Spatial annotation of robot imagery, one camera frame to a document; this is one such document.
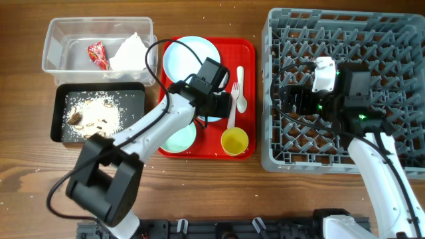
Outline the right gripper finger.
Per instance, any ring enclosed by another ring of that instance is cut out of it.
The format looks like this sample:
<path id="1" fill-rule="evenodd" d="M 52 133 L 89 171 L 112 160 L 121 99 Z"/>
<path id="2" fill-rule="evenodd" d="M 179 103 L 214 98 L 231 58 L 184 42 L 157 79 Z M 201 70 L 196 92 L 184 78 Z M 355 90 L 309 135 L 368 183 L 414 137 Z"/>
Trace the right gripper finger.
<path id="1" fill-rule="evenodd" d="M 278 94 L 281 100 L 281 110 L 284 113 L 290 113 L 293 105 L 296 104 L 297 86 L 283 86 L 278 90 Z"/>
<path id="2" fill-rule="evenodd" d="M 310 87 L 299 86 L 296 96 L 296 113 L 301 116 L 313 115 L 319 112 L 319 95 Z"/>

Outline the light blue bowl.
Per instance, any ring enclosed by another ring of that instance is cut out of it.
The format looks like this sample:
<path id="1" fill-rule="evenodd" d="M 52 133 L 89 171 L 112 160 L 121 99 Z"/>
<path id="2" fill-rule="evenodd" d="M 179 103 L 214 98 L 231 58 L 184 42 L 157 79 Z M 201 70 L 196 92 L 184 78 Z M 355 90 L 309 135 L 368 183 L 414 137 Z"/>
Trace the light blue bowl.
<path id="1" fill-rule="evenodd" d="M 216 122 L 216 121 L 219 121 L 219 120 L 221 120 L 221 119 L 224 119 L 224 118 L 214 118 L 214 117 L 207 117 L 207 116 L 205 116 L 205 117 L 202 117 L 202 116 L 197 116 L 197 118 L 199 119 L 199 120 L 201 120 L 201 121 L 207 121 L 208 123 L 210 123 L 210 122 Z"/>

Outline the white plastic spoon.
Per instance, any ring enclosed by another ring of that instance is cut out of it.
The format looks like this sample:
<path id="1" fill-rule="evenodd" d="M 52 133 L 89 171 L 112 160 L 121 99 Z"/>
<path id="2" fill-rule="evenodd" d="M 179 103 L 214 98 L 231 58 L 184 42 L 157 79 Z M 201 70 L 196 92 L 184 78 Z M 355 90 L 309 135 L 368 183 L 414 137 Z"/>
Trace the white plastic spoon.
<path id="1" fill-rule="evenodd" d="M 239 85 L 239 97 L 236 100 L 236 108 L 240 113 L 244 113 L 247 109 L 247 101 L 244 97 L 244 67 L 238 66 L 236 69 L 237 80 Z"/>

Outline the white plastic fork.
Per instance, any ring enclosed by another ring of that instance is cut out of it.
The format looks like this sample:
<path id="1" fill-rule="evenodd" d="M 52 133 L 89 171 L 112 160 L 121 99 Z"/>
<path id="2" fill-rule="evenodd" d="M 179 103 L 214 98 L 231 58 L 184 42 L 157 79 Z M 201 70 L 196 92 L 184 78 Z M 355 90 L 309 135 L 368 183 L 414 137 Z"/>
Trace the white plastic fork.
<path id="1" fill-rule="evenodd" d="M 227 128 L 230 129 L 232 127 L 235 126 L 235 117 L 236 117 L 236 101 L 239 97 L 239 83 L 235 82 L 232 85 L 232 90 L 230 93 L 230 96 L 232 98 L 232 103 L 231 103 L 231 109 L 230 109 L 230 114 L 228 117 L 228 123 L 227 123 Z"/>

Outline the yellow cup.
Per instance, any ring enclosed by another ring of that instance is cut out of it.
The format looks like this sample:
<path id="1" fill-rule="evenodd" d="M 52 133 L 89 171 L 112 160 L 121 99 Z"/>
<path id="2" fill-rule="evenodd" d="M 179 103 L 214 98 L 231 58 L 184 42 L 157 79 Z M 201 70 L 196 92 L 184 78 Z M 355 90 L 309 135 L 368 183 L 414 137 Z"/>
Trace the yellow cup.
<path id="1" fill-rule="evenodd" d="M 226 129 L 220 139 L 224 152 L 229 156 L 237 156 L 248 148 L 248 134 L 239 127 Z"/>

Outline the green bowl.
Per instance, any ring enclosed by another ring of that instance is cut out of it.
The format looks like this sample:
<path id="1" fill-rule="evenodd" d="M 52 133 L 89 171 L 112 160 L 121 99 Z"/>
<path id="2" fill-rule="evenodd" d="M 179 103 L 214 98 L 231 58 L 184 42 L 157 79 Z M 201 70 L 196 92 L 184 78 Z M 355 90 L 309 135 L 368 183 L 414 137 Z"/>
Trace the green bowl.
<path id="1" fill-rule="evenodd" d="M 161 149 L 168 153 L 180 153 L 192 146 L 197 136 L 194 123 L 174 133 L 162 146 Z"/>

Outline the light blue plate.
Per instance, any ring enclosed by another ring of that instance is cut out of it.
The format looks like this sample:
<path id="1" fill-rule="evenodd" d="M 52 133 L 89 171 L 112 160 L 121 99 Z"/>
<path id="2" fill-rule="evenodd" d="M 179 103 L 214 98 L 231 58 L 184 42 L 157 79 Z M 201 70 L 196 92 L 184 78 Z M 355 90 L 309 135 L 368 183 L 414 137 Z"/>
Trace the light blue plate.
<path id="1" fill-rule="evenodd" d="M 181 37 L 177 40 L 190 47 L 201 62 L 185 46 L 171 43 L 163 55 L 163 69 L 170 81 L 178 82 L 190 74 L 196 74 L 207 57 L 220 62 L 218 49 L 209 40 L 197 36 Z"/>

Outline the white napkin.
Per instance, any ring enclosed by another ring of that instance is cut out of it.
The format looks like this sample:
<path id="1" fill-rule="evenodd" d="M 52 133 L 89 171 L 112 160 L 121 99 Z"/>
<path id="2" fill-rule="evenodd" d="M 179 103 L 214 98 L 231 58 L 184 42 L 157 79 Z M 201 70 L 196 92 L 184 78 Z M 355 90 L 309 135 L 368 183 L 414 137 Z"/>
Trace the white napkin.
<path id="1" fill-rule="evenodd" d="M 115 71 L 143 70 L 146 68 L 147 47 L 137 33 L 126 39 L 114 57 L 109 59 L 110 68 Z"/>

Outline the food scraps rice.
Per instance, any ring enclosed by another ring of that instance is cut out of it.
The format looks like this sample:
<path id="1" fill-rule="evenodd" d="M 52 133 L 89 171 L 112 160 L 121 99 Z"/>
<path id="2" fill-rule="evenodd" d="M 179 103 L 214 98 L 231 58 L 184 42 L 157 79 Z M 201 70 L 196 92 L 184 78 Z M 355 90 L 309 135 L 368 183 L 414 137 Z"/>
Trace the food scraps rice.
<path id="1" fill-rule="evenodd" d="M 84 141 L 94 134 L 110 137 L 124 129 L 128 107 L 116 92 L 70 92 L 65 96 L 62 140 Z"/>

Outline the red snack wrapper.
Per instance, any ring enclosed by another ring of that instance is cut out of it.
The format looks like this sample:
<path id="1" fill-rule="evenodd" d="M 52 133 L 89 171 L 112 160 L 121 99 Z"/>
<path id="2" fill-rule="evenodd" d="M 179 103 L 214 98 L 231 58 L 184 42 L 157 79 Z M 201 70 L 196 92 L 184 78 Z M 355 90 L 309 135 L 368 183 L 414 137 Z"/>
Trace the red snack wrapper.
<path id="1" fill-rule="evenodd" d="M 87 49 L 90 60 L 101 70 L 108 70 L 109 62 L 106 57 L 106 49 L 101 42 L 90 45 Z"/>

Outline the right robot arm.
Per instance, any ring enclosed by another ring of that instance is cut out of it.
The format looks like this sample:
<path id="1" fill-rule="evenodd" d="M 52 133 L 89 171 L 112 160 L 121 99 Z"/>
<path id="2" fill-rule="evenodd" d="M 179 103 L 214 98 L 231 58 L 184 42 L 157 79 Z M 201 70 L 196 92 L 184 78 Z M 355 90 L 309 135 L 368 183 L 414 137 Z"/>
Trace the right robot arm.
<path id="1" fill-rule="evenodd" d="M 273 107 L 287 120 L 317 115 L 331 123 L 367 188 L 382 238 L 423 238 L 424 209 L 420 206 L 395 149 L 392 126 L 373 111 L 371 73 L 357 63 L 337 64 L 331 57 L 304 62 L 314 71 L 311 85 L 270 85 Z"/>

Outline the grey dishwasher rack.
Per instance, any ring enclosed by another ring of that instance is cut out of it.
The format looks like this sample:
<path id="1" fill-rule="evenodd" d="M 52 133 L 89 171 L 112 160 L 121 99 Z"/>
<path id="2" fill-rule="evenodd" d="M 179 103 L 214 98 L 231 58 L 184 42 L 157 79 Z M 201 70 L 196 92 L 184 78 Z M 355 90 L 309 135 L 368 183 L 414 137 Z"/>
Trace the grey dishwasher rack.
<path id="1" fill-rule="evenodd" d="M 269 172 L 356 174 L 341 141 L 313 123 L 317 116 L 287 120 L 275 107 L 276 90 L 308 85 L 305 62 L 330 56 L 362 63 L 371 72 L 371 107 L 387 116 L 396 152 L 409 179 L 424 178 L 424 18 L 422 15 L 271 9 L 262 29 L 261 164 Z"/>

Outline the red serving tray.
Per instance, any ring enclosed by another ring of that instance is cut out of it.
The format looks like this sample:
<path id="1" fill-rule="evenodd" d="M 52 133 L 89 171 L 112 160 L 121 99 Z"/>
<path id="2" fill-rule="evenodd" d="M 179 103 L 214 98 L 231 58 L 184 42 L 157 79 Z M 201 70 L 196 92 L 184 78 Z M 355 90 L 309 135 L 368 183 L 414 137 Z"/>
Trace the red serving tray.
<path id="1" fill-rule="evenodd" d="M 236 113 L 236 126 L 248 134 L 248 148 L 244 153 L 234 157 L 224 152 L 220 139 L 226 129 L 227 120 L 221 119 L 208 123 L 205 129 L 195 123 L 197 136 L 187 150 L 180 153 L 168 153 L 160 148 L 158 152 L 172 158 L 245 160 L 256 149 L 256 51 L 250 41 L 242 38 L 208 37 L 207 40 L 216 46 L 220 61 L 230 70 L 227 92 L 231 91 L 233 82 L 237 81 L 236 68 L 244 67 L 244 97 L 248 106 L 243 114 Z"/>

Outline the black plastic tray bin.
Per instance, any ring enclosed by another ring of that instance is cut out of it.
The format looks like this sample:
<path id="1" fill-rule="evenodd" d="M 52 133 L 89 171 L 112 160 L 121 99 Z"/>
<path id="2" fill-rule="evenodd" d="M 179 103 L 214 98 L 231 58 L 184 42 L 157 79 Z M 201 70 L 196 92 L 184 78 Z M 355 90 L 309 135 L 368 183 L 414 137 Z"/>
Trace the black plastic tray bin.
<path id="1" fill-rule="evenodd" d="M 116 92 L 122 96 L 122 101 L 128 107 L 125 114 L 126 122 L 124 129 L 140 120 L 145 114 L 145 87 L 137 82 L 124 83 L 83 83 L 83 84 L 63 84 L 56 91 L 54 111 L 50 129 L 50 138 L 58 143 L 83 143 L 84 141 L 70 142 L 62 140 L 62 116 L 64 113 L 65 96 L 70 92 L 83 91 L 106 91 Z"/>

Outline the clear plastic bin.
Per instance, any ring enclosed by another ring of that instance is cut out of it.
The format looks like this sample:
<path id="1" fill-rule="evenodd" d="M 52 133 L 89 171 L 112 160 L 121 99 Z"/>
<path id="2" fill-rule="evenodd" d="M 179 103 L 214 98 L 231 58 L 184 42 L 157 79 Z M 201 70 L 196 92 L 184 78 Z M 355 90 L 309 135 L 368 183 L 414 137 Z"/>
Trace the clear plastic bin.
<path id="1" fill-rule="evenodd" d="M 139 82 L 152 86 L 155 80 L 146 69 L 101 70 L 87 48 L 104 45 L 106 58 L 113 58 L 131 36 L 149 47 L 157 39 L 149 17 L 66 17 L 53 19 L 46 33 L 42 70 L 54 76 L 56 85 L 109 82 Z"/>

